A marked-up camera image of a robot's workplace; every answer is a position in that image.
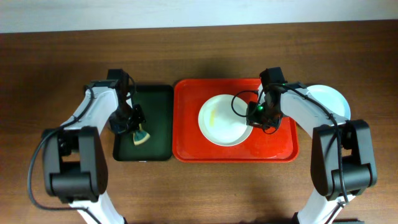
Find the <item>green yellow sponge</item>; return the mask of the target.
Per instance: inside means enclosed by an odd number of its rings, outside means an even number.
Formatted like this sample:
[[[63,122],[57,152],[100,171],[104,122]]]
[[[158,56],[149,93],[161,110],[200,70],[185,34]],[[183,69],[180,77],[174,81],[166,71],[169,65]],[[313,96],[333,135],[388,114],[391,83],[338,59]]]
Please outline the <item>green yellow sponge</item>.
[[[139,124],[139,128],[133,132],[132,136],[135,146],[145,143],[150,138],[150,134],[142,128],[142,124]]]

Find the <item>white plate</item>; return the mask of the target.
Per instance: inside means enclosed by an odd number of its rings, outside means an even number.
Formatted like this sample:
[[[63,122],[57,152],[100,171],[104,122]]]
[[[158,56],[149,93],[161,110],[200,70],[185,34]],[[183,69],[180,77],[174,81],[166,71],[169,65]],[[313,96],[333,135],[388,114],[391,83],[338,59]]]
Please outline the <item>white plate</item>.
[[[218,146],[230,147],[241,144],[252,133],[253,127],[246,124],[244,114],[248,104],[233,95],[216,95],[207,100],[200,108],[198,125],[204,137]]]

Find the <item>light blue plate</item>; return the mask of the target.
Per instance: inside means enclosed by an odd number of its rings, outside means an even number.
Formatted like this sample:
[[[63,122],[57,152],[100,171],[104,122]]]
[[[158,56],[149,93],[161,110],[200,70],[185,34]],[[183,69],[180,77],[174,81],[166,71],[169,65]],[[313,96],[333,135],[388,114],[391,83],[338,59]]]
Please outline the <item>light blue plate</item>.
[[[349,103],[339,91],[326,85],[312,85],[307,89],[317,101],[332,112],[346,119],[351,119]]]

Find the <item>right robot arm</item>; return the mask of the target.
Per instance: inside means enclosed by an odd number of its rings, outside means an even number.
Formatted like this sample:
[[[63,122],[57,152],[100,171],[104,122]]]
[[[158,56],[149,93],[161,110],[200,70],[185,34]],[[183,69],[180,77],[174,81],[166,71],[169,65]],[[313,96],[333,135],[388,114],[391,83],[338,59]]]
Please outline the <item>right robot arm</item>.
[[[319,102],[300,82],[265,84],[246,110],[246,122],[263,131],[292,118],[312,139],[310,175],[314,190],[292,223],[334,223],[352,199],[377,182],[370,127]]]

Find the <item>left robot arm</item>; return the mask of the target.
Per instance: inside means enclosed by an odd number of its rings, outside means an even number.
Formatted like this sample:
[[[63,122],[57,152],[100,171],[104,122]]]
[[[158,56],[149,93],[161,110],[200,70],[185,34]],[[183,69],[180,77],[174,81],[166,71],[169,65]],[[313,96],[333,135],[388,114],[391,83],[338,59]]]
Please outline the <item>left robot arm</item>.
[[[145,121],[132,103],[129,79],[91,82],[74,114],[59,128],[43,133],[46,192],[76,210],[87,223],[125,223],[106,191],[108,167],[100,134],[108,124],[116,135],[131,134]]]

